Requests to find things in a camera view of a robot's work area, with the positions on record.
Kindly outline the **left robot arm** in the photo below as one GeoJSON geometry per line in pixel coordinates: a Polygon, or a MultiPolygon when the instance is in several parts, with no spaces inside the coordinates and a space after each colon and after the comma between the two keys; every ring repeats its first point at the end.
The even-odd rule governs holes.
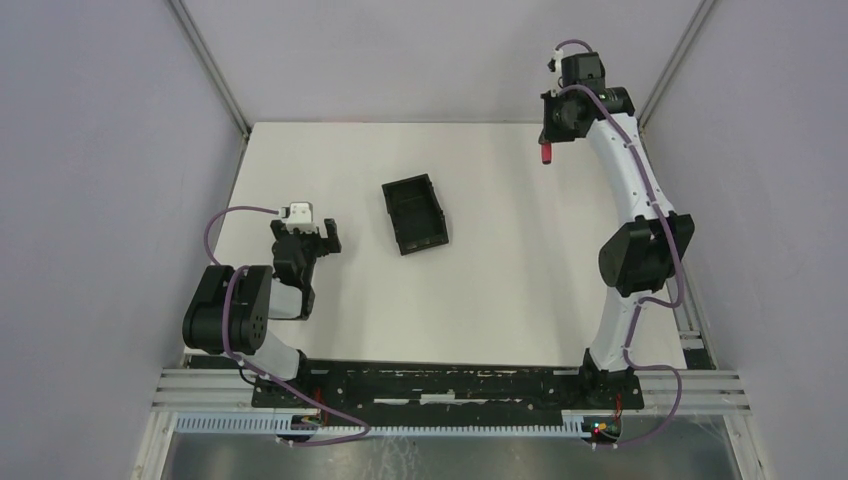
{"type": "Polygon", "coordinates": [[[317,260],[341,252],[334,219],[325,234],[274,220],[270,265],[249,265],[242,273],[230,265],[206,268],[182,324],[190,349],[225,355],[261,376],[278,378],[275,392],[290,407],[306,405],[313,379],[300,372],[305,354],[269,330],[273,321],[305,321],[312,314],[317,260]]]}

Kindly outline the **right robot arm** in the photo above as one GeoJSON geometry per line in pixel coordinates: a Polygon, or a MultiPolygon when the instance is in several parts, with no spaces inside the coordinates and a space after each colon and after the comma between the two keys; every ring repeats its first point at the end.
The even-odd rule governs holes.
{"type": "Polygon", "coordinates": [[[364,357],[555,363],[602,408],[694,232],[648,166],[632,100],[595,53],[556,55],[540,125],[333,128],[327,194],[345,250],[323,316],[364,357]]]}

